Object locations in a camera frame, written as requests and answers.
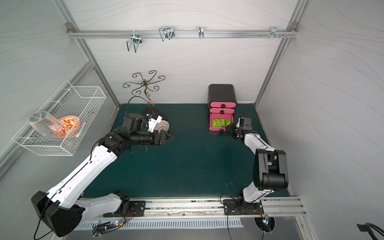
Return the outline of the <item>green cookie packet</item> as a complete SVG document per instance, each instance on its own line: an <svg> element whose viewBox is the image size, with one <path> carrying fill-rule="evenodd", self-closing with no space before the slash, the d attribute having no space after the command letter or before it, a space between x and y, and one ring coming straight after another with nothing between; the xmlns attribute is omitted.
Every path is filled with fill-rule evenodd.
<svg viewBox="0 0 384 240"><path fill-rule="evenodd" d="M221 127L227 127L232 123L230 119L221 119Z"/></svg>
<svg viewBox="0 0 384 240"><path fill-rule="evenodd" d="M221 119L214 119L214 120L212 120L212 127L220 128L221 127Z"/></svg>

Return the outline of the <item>pink drawer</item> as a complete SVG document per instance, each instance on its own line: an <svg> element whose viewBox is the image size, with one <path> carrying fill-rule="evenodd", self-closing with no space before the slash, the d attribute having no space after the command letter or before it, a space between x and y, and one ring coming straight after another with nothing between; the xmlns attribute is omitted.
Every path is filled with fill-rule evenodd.
<svg viewBox="0 0 384 240"><path fill-rule="evenodd" d="M227 109L227 108L210 108L209 109L210 113L211 114L234 114L235 113L235 109Z"/></svg>
<svg viewBox="0 0 384 240"><path fill-rule="evenodd" d="M210 114L209 130L214 132L225 132L226 127L233 123L233 114Z"/></svg>
<svg viewBox="0 0 384 240"><path fill-rule="evenodd" d="M234 109L237 106L235 102L211 102L209 103L210 108L217 109Z"/></svg>

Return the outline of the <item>pink bottom drawer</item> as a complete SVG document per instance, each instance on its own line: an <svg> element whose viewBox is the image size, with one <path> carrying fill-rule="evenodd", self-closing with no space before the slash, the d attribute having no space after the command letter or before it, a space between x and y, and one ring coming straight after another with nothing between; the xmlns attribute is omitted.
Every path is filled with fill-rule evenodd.
<svg viewBox="0 0 384 240"><path fill-rule="evenodd" d="M233 114L210 114L209 130L214 132L225 132L226 127L233 123Z"/></svg>

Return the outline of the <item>pink top drawer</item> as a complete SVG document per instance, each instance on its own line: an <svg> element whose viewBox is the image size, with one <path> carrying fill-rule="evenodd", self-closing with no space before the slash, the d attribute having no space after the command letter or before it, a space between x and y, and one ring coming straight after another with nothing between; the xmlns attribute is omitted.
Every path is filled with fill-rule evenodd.
<svg viewBox="0 0 384 240"><path fill-rule="evenodd" d="M235 102L211 102L209 103L210 108L217 109L234 109L237 106Z"/></svg>

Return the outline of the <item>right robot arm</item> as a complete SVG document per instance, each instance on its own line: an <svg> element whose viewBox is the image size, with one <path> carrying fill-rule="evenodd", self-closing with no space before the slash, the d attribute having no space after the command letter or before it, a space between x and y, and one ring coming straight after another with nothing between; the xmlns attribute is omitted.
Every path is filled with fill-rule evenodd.
<svg viewBox="0 0 384 240"><path fill-rule="evenodd" d="M238 123L229 124L226 131L255 155L253 180L242 193L244 202L259 203L267 195L288 188L286 152L277 150L265 142L260 134L253 130L250 117L240 117Z"/></svg>

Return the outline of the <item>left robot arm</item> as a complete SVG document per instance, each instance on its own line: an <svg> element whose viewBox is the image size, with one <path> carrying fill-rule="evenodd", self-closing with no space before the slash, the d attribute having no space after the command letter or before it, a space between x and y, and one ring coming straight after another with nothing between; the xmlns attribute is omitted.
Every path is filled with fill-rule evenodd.
<svg viewBox="0 0 384 240"><path fill-rule="evenodd" d="M125 115L123 124L92 146L90 155L66 178L47 192L39 191L31 201L40 222L57 237L71 233L80 223L101 215L120 218L115 224L102 225L96 235L122 227L128 214L134 215L130 198L120 191L90 200L80 200L93 180L132 146L164 146L174 140L165 130L154 130L160 117L148 118L139 114Z"/></svg>

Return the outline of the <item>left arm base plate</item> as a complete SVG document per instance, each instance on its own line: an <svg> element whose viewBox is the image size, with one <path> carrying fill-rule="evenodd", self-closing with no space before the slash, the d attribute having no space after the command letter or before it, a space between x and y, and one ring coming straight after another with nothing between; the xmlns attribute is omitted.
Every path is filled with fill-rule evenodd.
<svg viewBox="0 0 384 240"><path fill-rule="evenodd" d="M146 201L125 201L116 212L103 214L104 218L116 217L143 217L145 213Z"/></svg>

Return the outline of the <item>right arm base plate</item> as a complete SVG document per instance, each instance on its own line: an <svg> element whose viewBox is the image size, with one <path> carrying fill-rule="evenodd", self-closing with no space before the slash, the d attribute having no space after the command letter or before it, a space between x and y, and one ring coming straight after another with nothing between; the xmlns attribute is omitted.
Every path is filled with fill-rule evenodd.
<svg viewBox="0 0 384 240"><path fill-rule="evenodd" d="M264 214L261 203L247 203L237 199L221 200L224 207L224 214L227 216L262 216Z"/></svg>

